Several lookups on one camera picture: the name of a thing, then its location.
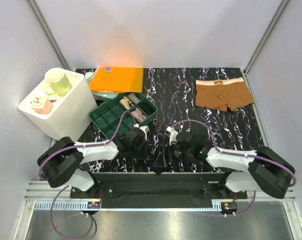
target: white wall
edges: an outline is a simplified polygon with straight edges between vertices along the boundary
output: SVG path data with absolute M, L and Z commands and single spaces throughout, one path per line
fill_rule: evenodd
M 17 108 L 41 81 L 60 66 L 25 0 L 0 1 L 0 240 L 11 239 L 45 136 Z
M 281 0 L 37 0 L 71 68 L 245 67 Z
M 296 169 L 302 213 L 302 0 L 291 1 L 248 75 L 272 148 Z

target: green compartment tray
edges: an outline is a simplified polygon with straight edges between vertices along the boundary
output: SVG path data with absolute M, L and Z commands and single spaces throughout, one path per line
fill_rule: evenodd
M 114 134 L 115 129 L 120 122 L 121 115 L 126 111 L 126 108 L 120 103 L 120 100 L 123 99 L 124 96 L 129 99 L 128 94 L 129 93 L 118 94 L 115 99 L 104 102 L 90 113 L 90 119 L 92 122 L 108 139 L 110 139 Z M 135 93 L 135 96 L 140 100 L 140 102 L 135 104 L 130 99 L 134 106 L 131 107 L 129 111 L 132 112 L 138 108 L 142 114 L 146 116 L 146 119 L 143 122 L 135 120 L 136 123 L 138 123 L 139 126 L 148 125 L 156 117 L 157 106 L 153 102 L 149 101 L 142 93 Z M 133 124 L 134 122 L 131 116 L 126 114 L 123 118 L 117 136 L 128 133 L 134 128 Z

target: white box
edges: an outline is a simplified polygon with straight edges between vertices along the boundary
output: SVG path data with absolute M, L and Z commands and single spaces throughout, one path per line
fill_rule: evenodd
M 48 97 L 43 92 L 47 84 L 43 80 L 18 106 L 33 123 L 46 135 L 59 140 L 62 137 L 70 137 L 73 141 L 85 131 L 91 120 L 89 113 L 97 105 L 82 74 L 65 70 L 72 88 L 59 101 L 54 102 L 49 114 L 39 114 L 31 108 L 31 102 L 35 97 Z

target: light green cup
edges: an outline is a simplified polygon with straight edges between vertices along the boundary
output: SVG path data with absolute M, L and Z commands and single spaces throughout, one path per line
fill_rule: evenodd
M 48 70 L 45 73 L 45 80 L 48 84 L 44 87 L 43 91 L 50 96 L 59 95 L 63 97 L 72 88 L 72 85 L 65 74 L 65 70 L 59 67 Z

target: orange folder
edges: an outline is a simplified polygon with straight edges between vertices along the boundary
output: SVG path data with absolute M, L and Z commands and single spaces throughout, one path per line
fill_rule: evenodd
M 131 67 L 100 67 L 89 83 L 93 93 L 141 93 L 143 69 Z

